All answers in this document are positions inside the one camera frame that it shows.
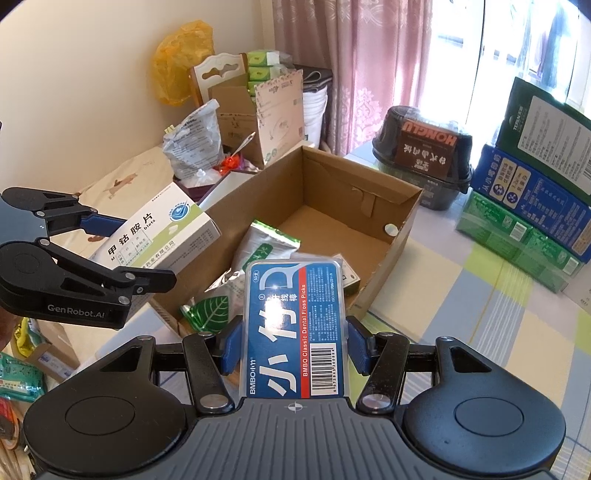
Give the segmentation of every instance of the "barcode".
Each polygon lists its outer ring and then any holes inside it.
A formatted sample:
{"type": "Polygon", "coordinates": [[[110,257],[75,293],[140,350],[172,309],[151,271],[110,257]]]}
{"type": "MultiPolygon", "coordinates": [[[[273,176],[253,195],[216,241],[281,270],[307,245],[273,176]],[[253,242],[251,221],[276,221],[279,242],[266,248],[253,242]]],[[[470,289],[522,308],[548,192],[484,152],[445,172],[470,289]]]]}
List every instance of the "barcode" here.
{"type": "Polygon", "coordinates": [[[576,268],[579,266],[579,262],[575,260],[573,257],[569,258],[566,266],[562,269],[564,273],[567,275],[572,275],[576,268]]]}
{"type": "Polygon", "coordinates": [[[517,222],[515,224],[515,226],[513,227],[513,231],[511,232],[510,237],[513,240],[517,240],[518,242],[521,242],[521,239],[525,235],[526,231],[527,231],[527,227],[525,225],[522,225],[521,223],[517,222]]]}
{"type": "Polygon", "coordinates": [[[585,175],[589,180],[591,180],[591,161],[587,162],[587,166],[583,170],[583,175],[585,175]]]}
{"type": "Polygon", "coordinates": [[[310,344],[310,395],[336,395],[339,392],[336,343],[310,344]]]}

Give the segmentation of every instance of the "screw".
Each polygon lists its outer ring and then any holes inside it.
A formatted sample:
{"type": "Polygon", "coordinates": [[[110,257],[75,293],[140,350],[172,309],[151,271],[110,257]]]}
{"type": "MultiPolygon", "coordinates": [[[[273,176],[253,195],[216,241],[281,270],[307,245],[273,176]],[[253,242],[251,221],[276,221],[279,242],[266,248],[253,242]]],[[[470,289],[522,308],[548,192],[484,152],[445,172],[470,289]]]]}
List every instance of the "screw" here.
{"type": "Polygon", "coordinates": [[[202,405],[203,408],[206,408],[208,410],[220,410],[221,408],[226,407],[230,401],[228,400],[228,398],[225,395],[219,395],[219,394],[209,394],[209,395],[205,395],[204,397],[201,397],[201,400],[199,400],[199,403],[202,405]]]}
{"type": "Polygon", "coordinates": [[[372,393],[363,397],[363,404],[371,410],[383,410],[390,406],[391,400],[387,395],[372,393]]]}

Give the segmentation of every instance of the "table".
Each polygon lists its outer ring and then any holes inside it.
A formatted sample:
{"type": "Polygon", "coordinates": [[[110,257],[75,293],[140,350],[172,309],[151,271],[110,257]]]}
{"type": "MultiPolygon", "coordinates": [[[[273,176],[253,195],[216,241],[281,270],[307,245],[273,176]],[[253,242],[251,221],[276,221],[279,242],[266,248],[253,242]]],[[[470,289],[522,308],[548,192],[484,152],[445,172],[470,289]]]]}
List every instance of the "table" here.
{"type": "MultiPolygon", "coordinates": [[[[371,143],[347,158],[372,168],[371,143]]],[[[397,330],[433,344],[454,336],[556,403],[567,424],[552,468],[558,479],[591,472],[591,316],[501,257],[454,230],[467,199],[447,212],[421,207],[410,239],[364,323],[373,333],[397,330]]],[[[352,375],[352,397],[363,380],[352,375]]],[[[407,403],[430,386],[428,375],[407,378],[407,403]]]]}

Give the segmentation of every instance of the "yellow plastic bag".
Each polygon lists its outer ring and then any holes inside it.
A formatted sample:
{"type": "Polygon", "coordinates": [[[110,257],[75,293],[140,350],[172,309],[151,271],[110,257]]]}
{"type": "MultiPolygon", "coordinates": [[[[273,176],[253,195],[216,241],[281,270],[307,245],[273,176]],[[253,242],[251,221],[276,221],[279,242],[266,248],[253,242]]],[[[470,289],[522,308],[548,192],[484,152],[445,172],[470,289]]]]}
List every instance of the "yellow plastic bag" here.
{"type": "Polygon", "coordinates": [[[201,20],[184,24],[166,37],[152,57],[158,100],[166,105],[182,105],[191,97],[189,68],[214,54],[213,28],[201,20]]]}

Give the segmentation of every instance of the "cardboard packaging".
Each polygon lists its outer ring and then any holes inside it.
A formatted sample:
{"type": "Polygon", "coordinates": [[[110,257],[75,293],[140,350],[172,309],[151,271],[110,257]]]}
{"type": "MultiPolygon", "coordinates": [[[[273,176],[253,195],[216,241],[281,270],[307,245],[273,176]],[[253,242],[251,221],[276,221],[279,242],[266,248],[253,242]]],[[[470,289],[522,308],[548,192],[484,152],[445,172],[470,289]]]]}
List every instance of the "cardboard packaging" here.
{"type": "Polygon", "coordinates": [[[534,168],[485,145],[472,188],[533,224],[578,259],[591,260],[591,209],[534,168]]]}
{"type": "Polygon", "coordinates": [[[304,139],[303,74],[292,72],[255,86],[255,103],[248,91],[248,74],[209,89],[219,103],[217,121],[222,143],[238,148],[252,132],[257,135],[244,150],[258,168],[281,158],[304,139]]]}
{"type": "Polygon", "coordinates": [[[591,205],[591,120],[515,78],[496,146],[591,205]]]}
{"type": "Polygon", "coordinates": [[[559,292],[581,269],[568,250],[510,211],[472,192],[456,229],[559,292]]]}
{"type": "Polygon", "coordinates": [[[591,264],[586,264],[564,289],[564,294],[591,314],[591,264]]]}
{"type": "MultiPolygon", "coordinates": [[[[171,183],[132,215],[90,259],[111,269],[123,265],[178,274],[219,236],[212,219],[171,183]]],[[[134,296],[129,315],[151,297],[134,296]]]]}
{"type": "Polygon", "coordinates": [[[300,239],[302,252],[346,258],[361,288],[345,306],[363,318],[402,254],[420,194],[395,177],[300,147],[207,210],[222,236],[178,275],[172,291],[156,299],[181,318],[179,307],[230,267],[250,224],[260,220],[300,239]],[[395,238],[385,231],[390,224],[398,228],[395,238]]]}
{"type": "Polygon", "coordinates": [[[18,352],[14,335],[11,338],[12,356],[25,363],[34,365],[46,375],[61,383],[70,378],[80,365],[78,357],[70,344],[64,327],[59,323],[37,321],[41,334],[47,343],[38,345],[28,357],[18,352]]]}

